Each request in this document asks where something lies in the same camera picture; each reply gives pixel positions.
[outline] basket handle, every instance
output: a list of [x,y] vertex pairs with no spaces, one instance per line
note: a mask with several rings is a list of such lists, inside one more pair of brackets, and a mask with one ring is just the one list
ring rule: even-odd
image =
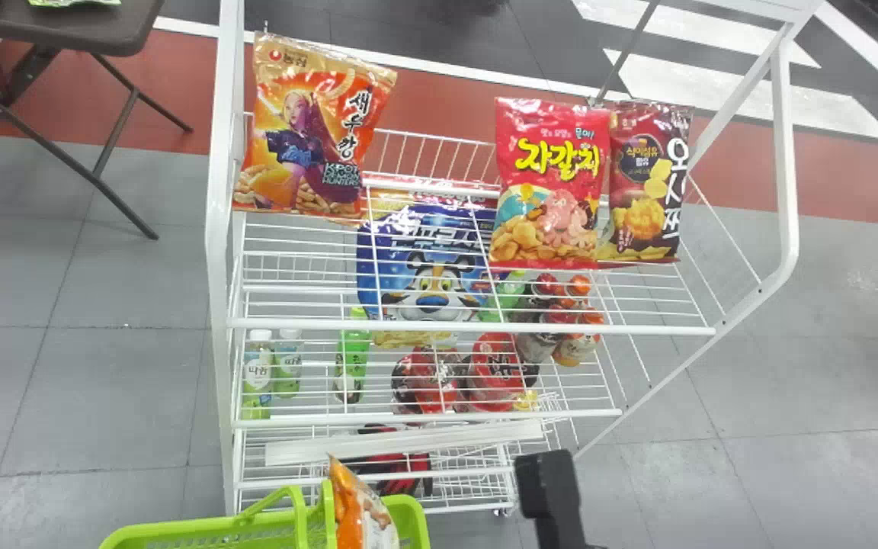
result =
[[290,503],[293,504],[293,539],[296,540],[296,546],[299,549],[306,549],[306,532],[307,532],[307,506],[303,502],[303,493],[299,486],[284,486],[282,489],[273,491],[269,496],[262,498],[242,513],[235,515],[232,519],[233,525],[250,525],[253,524],[253,518],[265,508],[276,503],[284,496],[290,497]]

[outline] tiger cartoon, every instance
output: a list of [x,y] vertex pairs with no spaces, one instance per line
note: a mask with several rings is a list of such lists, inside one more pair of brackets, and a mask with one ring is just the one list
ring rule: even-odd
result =
[[479,309],[479,300],[463,286],[463,275],[475,268],[473,257],[439,263],[425,261],[425,254],[417,251],[409,254],[407,266],[415,275],[404,291],[381,295],[381,305],[397,306],[395,319],[466,320]]

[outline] white floor marking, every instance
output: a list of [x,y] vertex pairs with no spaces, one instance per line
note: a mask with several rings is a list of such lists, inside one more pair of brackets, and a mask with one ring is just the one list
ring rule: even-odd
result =
[[[216,38],[217,27],[212,24],[200,24],[200,22],[178,20],[177,18],[159,17],[154,21],[154,28],[160,31],[181,32],[181,34],[192,34],[196,36],[207,36]],[[244,39],[247,44],[253,43],[253,32],[246,31]],[[313,42],[318,46],[333,49],[338,52],[348,53],[348,55],[358,56],[358,58],[368,60],[369,63],[379,63],[380,65],[397,66],[400,69],[422,70],[422,72],[432,72],[435,74],[445,74],[448,76],[456,76],[460,78],[469,78],[472,80],[480,80],[483,82],[492,82],[495,84],[505,84],[508,86],[517,86],[519,88],[530,88],[534,90],[544,90],[558,94],[568,94],[579,97],[594,97],[598,93],[597,87],[582,86],[579,84],[569,84],[567,82],[558,82],[556,80],[545,80],[543,78],[534,78],[530,76],[521,76],[519,74],[509,74],[506,72],[495,72],[495,70],[471,69],[468,66],[450,65],[449,63],[433,62],[433,60],[409,58],[408,56],[397,56],[392,53],[373,52],[370,50],[360,50],[357,48],[346,48],[345,46],[336,46],[332,44],[324,44],[321,42]],[[610,91],[607,98],[612,100],[621,100],[628,98],[627,94],[619,91]]]
[[[193,34],[215,38],[217,36],[216,25],[198,24],[198,22],[177,20],[177,18],[159,17],[154,22],[154,27],[161,31],[181,32],[181,34]],[[253,32],[245,34],[247,43],[253,41]],[[598,92],[597,87],[582,86],[568,82],[545,80],[506,72],[494,72],[494,70],[471,69],[468,66],[450,65],[449,63],[432,62],[431,60],[409,58],[408,56],[391,55],[391,53],[372,52],[357,48],[345,48],[320,44],[341,52],[359,56],[371,63],[396,66],[400,69],[422,70],[435,74],[445,74],[460,78],[469,78],[503,84],[544,90],[559,94],[567,94],[576,97],[594,96]],[[607,50],[606,54],[614,59],[617,52]],[[669,81],[665,78],[655,78],[655,74],[666,76],[666,70],[672,70]],[[734,89],[741,76],[716,70],[698,69],[693,66],[670,63],[665,60],[630,56],[625,63],[621,77],[630,87],[633,94],[641,98],[652,100],[673,101],[680,104],[693,104],[699,108],[716,111],[727,97],[729,91]],[[830,129],[840,132],[853,133],[878,138],[878,121],[873,118],[863,105],[857,103],[851,97],[833,94],[829,91],[811,90],[808,88],[794,88],[793,98],[795,101],[795,123],[822,129]],[[618,91],[610,91],[607,98],[619,100],[628,98]],[[771,119],[771,94],[770,88],[755,91],[747,104],[739,111],[740,114]]]
[[[619,56],[614,50],[605,53],[613,61]],[[742,75],[632,53],[625,60],[620,77],[636,97],[716,111]],[[798,125],[878,138],[878,120],[851,96],[791,86],[791,111]],[[771,120],[770,81],[757,85],[738,114]]]
[[[586,20],[624,28],[635,28],[648,5],[648,2],[643,0],[574,0],[574,3],[578,13],[581,13]],[[655,8],[655,13],[646,25],[646,34],[668,36],[735,52],[750,53],[753,56],[761,55],[774,38],[774,31],[770,28],[668,6]],[[819,64],[798,44],[791,47],[791,62],[820,69]]]
[[863,56],[869,65],[878,70],[878,42],[872,36],[858,27],[853,21],[849,21],[846,15],[836,10],[828,2],[822,3],[816,12],[816,17],[823,24],[832,29],[840,38],[851,46],[858,55]]

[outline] blue cereal box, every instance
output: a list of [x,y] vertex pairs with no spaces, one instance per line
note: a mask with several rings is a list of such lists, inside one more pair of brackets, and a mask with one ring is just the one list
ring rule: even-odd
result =
[[491,290],[483,237],[497,201],[386,191],[386,215],[357,236],[358,299],[369,319],[471,319]]

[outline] wire basket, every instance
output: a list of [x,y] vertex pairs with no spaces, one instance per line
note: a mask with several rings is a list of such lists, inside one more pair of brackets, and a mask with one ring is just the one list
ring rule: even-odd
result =
[[[290,508],[265,512],[290,498]],[[403,548],[429,549],[422,507],[410,496],[381,498],[398,529]],[[285,486],[235,517],[130,525],[109,535],[101,549],[335,549],[334,493],[321,484],[320,500],[310,507],[297,486]]]

